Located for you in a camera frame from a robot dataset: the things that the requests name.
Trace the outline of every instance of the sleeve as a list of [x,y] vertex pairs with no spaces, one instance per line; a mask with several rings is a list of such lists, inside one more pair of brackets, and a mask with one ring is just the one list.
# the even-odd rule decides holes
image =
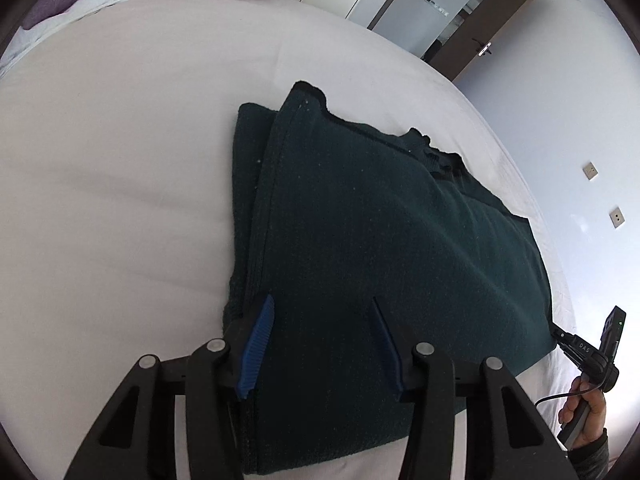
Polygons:
[[580,480],[602,480],[609,466],[609,443],[606,428],[602,436],[590,444],[568,452]]

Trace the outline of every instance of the folded sweater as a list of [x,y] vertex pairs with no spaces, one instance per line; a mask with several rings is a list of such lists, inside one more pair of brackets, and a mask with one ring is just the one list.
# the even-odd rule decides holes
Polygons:
[[553,349],[528,221],[417,130],[395,137],[343,121],[300,82],[279,112],[240,108],[232,183],[225,322],[259,291],[275,300],[257,387],[239,413],[245,472],[407,436],[412,406],[395,402],[369,333],[374,296],[454,359],[494,355],[518,374]]

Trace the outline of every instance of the mattress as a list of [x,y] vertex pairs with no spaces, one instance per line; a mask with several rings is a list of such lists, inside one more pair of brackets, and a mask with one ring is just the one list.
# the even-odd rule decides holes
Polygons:
[[[421,60],[291,0],[118,3],[53,34],[0,80],[0,418],[39,480],[63,477],[141,355],[174,358],[221,335],[238,107],[279,108],[297,80],[321,88],[345,120],[397,135],[415,127],[460,153],[529,218],[554,320],[574,329],[520,173],[466,98]],[[556,349],[518,379],[535,399],[574,374]],[[558,403],[540,408],[554,427]],[[464,413],[456,424],[452,478],[462,478]],[[177,444],[180,469],[180,432]],[[394,479],[404,444],[269,478]]]

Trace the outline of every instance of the metal screw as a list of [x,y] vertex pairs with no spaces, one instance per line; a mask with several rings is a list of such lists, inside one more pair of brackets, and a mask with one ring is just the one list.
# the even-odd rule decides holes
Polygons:
[[140,368],[151,368],[156,364],[156,357],[153,355],[145,355],[138,361]]
[[491,368],[491,370],[500,370],[502,368],[502,361],[497,357],[488,357],[486,359],[486,365]]
[[415,346],[415,351],[420,355],[431,355],[436,351],[436,349],[430,343],[418,343]]
[[212,339],[207,343],[207,350],[210,352],[220,352],[225,349],[226,343],[224,339]]

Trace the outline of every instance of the electrical socket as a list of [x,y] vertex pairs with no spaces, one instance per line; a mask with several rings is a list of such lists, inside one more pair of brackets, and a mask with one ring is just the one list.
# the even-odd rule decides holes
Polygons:
[[598,170],[596,170],[596,167],[593,165],[592,162],[587,164],[584,168],[582,168],[582,170],[584,171],[584,174],[587,176],[589,180],[591,180],[598,174]]
[[622,211],[620,208],[615,208],[611,213],[609,213],[611,221],[613,222],[613,227],[616,229],[619,228],[623,223],[625,223],[625,217],[622,216]]

